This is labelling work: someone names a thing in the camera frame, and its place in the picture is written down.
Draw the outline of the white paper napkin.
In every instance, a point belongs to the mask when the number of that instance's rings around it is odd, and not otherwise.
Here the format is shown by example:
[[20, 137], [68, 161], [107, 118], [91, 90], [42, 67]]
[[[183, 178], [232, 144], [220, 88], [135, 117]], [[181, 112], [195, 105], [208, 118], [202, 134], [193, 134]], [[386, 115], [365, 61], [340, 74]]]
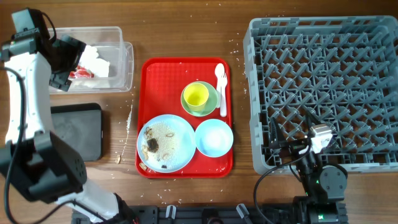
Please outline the white paper napkin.
[[94, 73], [94, 77], [106, 78], [109, 76], [110, 63], [100, 58], [98, 49], [87, 45], [80, 57], [79, 66], [85, 67]]

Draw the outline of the yellow plastic cup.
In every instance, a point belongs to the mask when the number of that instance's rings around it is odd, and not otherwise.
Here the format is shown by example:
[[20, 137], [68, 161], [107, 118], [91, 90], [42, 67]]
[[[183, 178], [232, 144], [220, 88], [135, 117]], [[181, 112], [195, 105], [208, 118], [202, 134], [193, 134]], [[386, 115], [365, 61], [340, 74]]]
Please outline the yellow plastic cup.
[[187, 85], [183, 91], [183, 99], [192, 111], [203, 111], [209, 95], [207, 87], [199, 82]]

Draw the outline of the green small bowl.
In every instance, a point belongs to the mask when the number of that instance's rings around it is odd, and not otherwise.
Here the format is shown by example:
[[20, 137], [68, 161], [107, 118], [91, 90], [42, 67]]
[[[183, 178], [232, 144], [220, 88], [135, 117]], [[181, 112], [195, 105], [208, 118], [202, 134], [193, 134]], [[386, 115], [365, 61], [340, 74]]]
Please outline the green small bowl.
[[203, 117], [203, 116], [207, 116], [207, 115], [211, 114], [216, 109], [218, 97], [217, 97], [216, 89], [212, 85], [210, 85], [207, 82], [199, 82], [199, 83], [204, 84], [207, 87], [209, 94], [210, 94], [203, 111], [192, 111], [186, 104], [185, 100], [183, 99], [183, 91], [182, 91], [180, 98], [181, 98], [182, 107], [188, 114], [190, 114], [192, 116], [196, 116], [196, 117]]

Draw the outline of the light blue bowl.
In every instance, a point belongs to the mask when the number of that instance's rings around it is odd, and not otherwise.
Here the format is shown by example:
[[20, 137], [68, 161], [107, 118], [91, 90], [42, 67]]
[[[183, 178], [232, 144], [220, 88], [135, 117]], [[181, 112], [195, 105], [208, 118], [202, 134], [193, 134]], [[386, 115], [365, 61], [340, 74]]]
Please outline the light blue bowl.
[[234, 136], [230, 126], [219, 119], [208, 119], [195, 130], [197, 149], [206, 157], [217, 158], [229, 153]]

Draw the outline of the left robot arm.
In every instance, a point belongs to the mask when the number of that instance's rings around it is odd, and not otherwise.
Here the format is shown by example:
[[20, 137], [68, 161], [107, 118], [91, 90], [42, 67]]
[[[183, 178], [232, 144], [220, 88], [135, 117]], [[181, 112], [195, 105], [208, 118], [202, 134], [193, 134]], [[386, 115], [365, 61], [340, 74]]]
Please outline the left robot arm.
[[68, 74], [84, 48], [79, 40], [58, 39], [37, 28], [14, 34], [1, 48], [10, 90], [1, 173], [6, 180], [4, 209], [12, 223], [16, 219], [10, 208], [11, 187], [30, 202], [69, 205], [93, 223], [139, 222], [118, 194], [88, 179], [82, 157], [53, 131], [49, 85], [68, 85]]

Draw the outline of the large light blue plate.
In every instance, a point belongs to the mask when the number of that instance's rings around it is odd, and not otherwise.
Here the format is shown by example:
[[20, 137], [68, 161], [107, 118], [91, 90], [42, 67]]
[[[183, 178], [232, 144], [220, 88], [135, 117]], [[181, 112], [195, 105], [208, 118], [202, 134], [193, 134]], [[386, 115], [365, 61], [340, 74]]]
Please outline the large light blue plate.
[[183, 118], [163, 114], [146, 122], [137, 137], [137, 153], [147, 168], [160, 173], [183, 169], [196, 151], [195, 132]]

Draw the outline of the red snack wrapper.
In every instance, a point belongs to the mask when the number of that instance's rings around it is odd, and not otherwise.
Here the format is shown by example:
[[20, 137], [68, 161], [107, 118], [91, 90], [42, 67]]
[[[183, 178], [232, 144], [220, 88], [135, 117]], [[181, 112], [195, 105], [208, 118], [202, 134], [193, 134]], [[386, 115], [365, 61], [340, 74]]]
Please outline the red snack wrapper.
[[91, 72], [89, 69], [77, 66], [75, 71], [71, 71], [69, 74], [69, 78], [76, 79], [76, 78], [93, 78], [94, 73]]

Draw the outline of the white plastic spoon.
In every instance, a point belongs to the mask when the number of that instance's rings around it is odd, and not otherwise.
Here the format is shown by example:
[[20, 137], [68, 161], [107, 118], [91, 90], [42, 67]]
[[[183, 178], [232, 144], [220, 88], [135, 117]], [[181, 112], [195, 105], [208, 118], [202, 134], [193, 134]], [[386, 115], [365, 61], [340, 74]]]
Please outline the white plastic spoon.
[[221, 77], [224, 74], [224, 65], [222, 63], [218, 63], [215, 68], [215, 75], [217, 77], [217, 84], [216, 84], [216, 92], [218, 97], [217, 108], [220, 108], [221, 104]]

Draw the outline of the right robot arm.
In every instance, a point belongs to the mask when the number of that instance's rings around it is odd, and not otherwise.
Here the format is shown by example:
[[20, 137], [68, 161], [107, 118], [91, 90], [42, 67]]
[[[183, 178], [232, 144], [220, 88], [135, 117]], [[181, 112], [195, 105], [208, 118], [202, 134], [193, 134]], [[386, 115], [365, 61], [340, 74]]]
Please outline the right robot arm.
[[322, 164], [320, 153], [330, 144], [331, 128], [311, 113], [305, 115], [308, 132], [305, 138], [288, 141], [276, 119], [270, 120], [271, 149], [280, 149], [295, 164], [294, 175], [302, 183], [304, 196], [296, 196], [292, 205], [280, 213], [281, 223], [343, 223], [347, 221], [340, 201], [345, 198], [348, 173], [338, 164]]

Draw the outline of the white plastic fork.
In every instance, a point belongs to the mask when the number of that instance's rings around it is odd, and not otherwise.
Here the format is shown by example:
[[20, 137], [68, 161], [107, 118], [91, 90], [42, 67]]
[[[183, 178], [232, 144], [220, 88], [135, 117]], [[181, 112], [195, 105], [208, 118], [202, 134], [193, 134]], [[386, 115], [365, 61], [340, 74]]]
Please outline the white plastic fork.
[[220, 101], [220, 116], [221, 117], [226, 117], [227, 115], [227, 108], [226, 108], [226, 86], [228, 84], [228, 79], [226, 77], [226, 74], [223, 73], [221, 75], [221, 101]]

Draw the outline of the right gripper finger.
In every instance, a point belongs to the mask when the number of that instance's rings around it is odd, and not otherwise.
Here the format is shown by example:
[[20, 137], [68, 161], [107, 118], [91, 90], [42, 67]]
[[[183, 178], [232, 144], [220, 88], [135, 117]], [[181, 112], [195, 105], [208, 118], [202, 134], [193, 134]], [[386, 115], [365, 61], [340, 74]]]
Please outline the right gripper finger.
[[314, 115], [311, 112], [306, 110], [305, 111], [305, 123], [306, 123], [307, 128], [308, 128], [308, 133], [310, 134], [310, 132], [311, 132], [310, 129], [313, 126], [319, 125], [320, 121], [316, 117], [314, 117]]
[[282, 149], [285, 147], [287, 145], [286, 138], [275, 118], [271, 118], [269, 127], [269, 147], [271, 149]]

